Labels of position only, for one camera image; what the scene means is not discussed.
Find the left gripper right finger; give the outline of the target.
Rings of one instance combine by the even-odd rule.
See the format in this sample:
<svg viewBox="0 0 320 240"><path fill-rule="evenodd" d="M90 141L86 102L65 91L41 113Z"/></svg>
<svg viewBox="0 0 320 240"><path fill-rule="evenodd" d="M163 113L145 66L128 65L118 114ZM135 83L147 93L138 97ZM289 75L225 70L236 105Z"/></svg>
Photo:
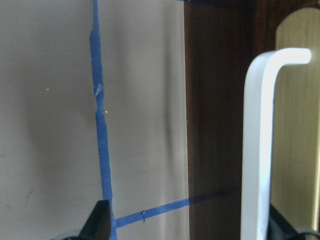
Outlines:
<svg viewBox="0 0 320 240"><path fill-rule="evenodd" d="M280 212L270 204L269 223L268 223L269 240L319 240L320 233L309 228L294 228Z"/></svg>

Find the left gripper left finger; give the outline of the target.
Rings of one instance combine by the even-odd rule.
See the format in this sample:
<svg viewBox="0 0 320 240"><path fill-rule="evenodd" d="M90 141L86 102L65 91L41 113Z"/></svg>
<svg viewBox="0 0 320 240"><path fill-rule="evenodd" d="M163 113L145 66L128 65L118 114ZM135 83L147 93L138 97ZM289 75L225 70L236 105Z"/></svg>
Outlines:
<svg viewBox="0 0 320 240"><path fill-rule="evenodd" d="M81 229L79 240L108 240L111 236L110 201L99 200Z"/></svg>

